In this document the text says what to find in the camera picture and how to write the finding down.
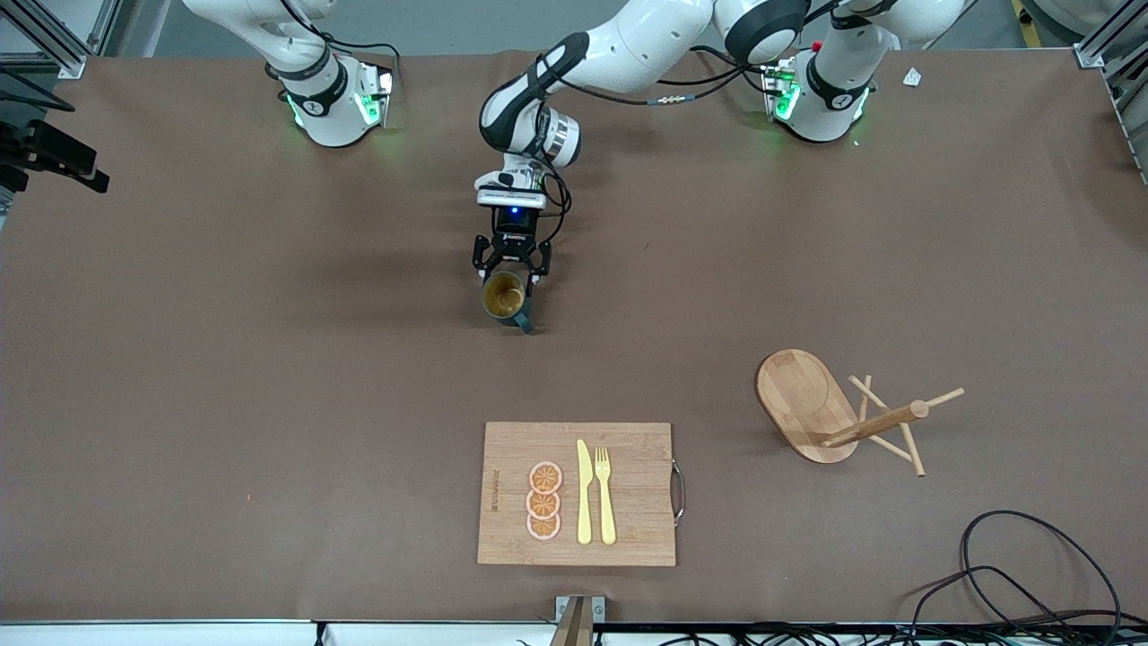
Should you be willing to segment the yellow plastic knife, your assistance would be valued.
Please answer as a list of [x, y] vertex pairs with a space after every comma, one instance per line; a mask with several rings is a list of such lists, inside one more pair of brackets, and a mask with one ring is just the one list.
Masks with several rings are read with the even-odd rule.
[[589, 488], [594, 482], [595, 468], [585, 442], [577, 439], [577, 543], [585, 546], [592, 540], [592, 519]]

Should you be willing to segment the wooden mug tree stand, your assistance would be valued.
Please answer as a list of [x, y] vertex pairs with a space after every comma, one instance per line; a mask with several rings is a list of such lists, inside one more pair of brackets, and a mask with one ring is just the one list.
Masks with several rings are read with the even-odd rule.
[[962, 397], [965, 389], [892, 407], [874, 391], [872, 376], [850, 376], [848, 383], [860, 394], [858, 404], [850, 402], [827, 364], [804, 349], [767, 356], [754, 381], [760, 405], [788, 446], [809, 462], [841, 464], [870, 442], [910, 464], [916, 476], [926, 476], [912, 425]]

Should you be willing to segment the aluminium frame profile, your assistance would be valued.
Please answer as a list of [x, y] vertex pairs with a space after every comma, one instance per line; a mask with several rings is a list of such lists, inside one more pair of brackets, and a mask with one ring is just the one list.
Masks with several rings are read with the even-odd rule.
[[124, 0], [0, 0], [0, 65], [82, 78], [107, 48]]
[[1083, 69], [1101, 69], [1118, 109], [1148, 89], [1148, 0], [1114, 0], [1114, 9], [1073, 45]]

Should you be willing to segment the yellow plastic fork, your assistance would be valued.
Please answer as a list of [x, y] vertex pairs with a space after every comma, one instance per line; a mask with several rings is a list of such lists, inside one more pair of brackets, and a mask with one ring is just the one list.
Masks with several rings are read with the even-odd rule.
[[612, 546], [618, 540], [618, 530], [610, 490], [612, 465], [607, 447], [595, 447], [594, 470], [597, 482], [599, 483], [600, 537], [604, 544]]

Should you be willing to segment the bamboo cutting board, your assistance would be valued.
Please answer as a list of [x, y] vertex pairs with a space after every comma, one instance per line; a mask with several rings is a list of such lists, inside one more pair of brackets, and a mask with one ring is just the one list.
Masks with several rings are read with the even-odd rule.
[[[616, 543], [600, 537], [599, 483], [589, 488], [592, 540], [577, 543], [577, 439], [607, 447]], [[561, 532], [536, 540], [527, 532], [528, 473], [540, 461], [563, 469]], [[490, 422], [484, 425], [483, 496], [478, 520], [480, 565], [529, 567], [673, 567], [678, 506], [672, 499], [673, 443], [668, 423]]]

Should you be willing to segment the dark teal cup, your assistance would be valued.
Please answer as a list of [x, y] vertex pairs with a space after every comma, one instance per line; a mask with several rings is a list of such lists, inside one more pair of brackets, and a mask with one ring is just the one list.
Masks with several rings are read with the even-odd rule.
[[501, 322], [502, 326], [515, 327], [522, 334], [533, 332], [530, 322], [532, 302], [527, 295], [527, 283], [523, 279], [509, 271], [492, 273], [483, 283], [484, 314]]

